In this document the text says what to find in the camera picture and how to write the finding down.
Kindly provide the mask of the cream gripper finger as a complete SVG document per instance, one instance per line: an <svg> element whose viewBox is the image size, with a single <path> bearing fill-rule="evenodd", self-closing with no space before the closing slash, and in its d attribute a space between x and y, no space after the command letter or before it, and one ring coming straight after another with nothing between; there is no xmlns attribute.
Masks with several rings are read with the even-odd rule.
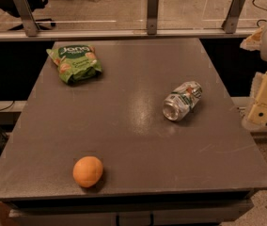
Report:
<svg viewBox="0 0 267 226"><path fill-rule="evenodd" d="M267 124L267 105L250 103L244 112L243 127L263 127Z"/></svg>

